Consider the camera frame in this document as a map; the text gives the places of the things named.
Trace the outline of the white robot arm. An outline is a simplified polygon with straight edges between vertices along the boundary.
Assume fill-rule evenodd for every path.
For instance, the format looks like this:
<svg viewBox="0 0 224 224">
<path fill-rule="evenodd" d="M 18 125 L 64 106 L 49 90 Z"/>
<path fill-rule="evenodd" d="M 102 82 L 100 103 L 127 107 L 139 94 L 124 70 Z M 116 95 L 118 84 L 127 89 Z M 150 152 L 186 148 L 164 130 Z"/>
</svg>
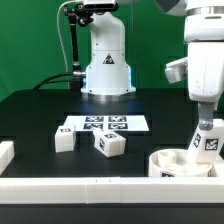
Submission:
<svg viewBox="0 0 224 224">
<path fill-rule="evenodd" d="M 91 62 L 82 91 L 96 96 L 134 91 L 125 59 L 125 27 L 112 15 L 129 0 L 83 0 L 93 20 Z M 224 0 L 154 0 L 168 15 L 183 16 L 187 56 L 166 65 L 169 82 L 188 79 L 191 100 L 198 103 L 199 128 L 213 128 L 213 112 L 224 92 Z"/>
</svg>

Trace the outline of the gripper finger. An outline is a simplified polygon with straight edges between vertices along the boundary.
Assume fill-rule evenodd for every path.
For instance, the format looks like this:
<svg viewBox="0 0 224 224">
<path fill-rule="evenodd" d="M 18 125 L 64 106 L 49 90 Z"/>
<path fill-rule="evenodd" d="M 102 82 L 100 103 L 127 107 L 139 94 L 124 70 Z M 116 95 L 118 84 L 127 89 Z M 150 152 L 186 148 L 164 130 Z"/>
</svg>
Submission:
<svg viewBox="0 0 224 224">
<path fill-rule="evenodd" d="M 215 104 L 213 102 L 199 102 L 199 128 L 201 130 L 209 131 L 213 128 L 213 113 Z"/>
</svg>

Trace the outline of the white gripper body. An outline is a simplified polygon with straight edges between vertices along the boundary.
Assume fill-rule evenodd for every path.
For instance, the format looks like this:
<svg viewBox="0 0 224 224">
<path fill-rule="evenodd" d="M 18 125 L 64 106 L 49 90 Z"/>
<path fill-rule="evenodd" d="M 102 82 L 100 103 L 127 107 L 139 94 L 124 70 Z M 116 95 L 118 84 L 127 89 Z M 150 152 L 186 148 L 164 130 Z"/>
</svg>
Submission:
<svg viewBox="0 0 224 224">
<path fill-rule="evenodd" d="M 192 101 L 219 101 L 224 92 L 224 42 L 188 44 L 188 90 Z"/>
</svg>

